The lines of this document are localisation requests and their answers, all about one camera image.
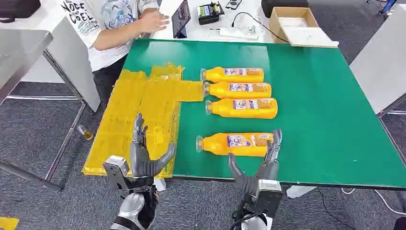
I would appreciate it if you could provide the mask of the person's right hand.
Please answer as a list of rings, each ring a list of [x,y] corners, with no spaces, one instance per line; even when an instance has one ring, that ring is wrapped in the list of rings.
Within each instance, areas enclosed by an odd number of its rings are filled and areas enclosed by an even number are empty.
[[[167,28],[169,24],[169,17],[160,13],[159,11],[149,12],[139,19],[140,33],[151,33],[162,31]]]

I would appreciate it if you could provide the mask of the robot right hand grey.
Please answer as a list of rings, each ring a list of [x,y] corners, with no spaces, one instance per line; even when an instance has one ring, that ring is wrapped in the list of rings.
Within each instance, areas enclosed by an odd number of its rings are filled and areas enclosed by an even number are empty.
[[[233,153],[228,154],[228,167],[235,180],[235,186],[243,193],[255,195],[259,186],[259,180],[275,180],[279,169],[279,161],[277,159],[281,143],[282,130],[280,128],[271,132],[273,141],[267,141],[267,149],[263,162],[259,166],[256,175],[245,175],[237,165],[236,157]]]

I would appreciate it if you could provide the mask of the robot left hand grey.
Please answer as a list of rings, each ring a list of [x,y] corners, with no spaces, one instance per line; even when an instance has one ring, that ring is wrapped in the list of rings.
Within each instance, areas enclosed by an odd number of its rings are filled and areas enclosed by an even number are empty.
[[[134,178],[158,175],[175,156],[175,143],[171,142],[160,158],[151,160],[147,149],[147,129],[142,114],[138,113],[134,122],[133,139],[130,142],[130,168]]]

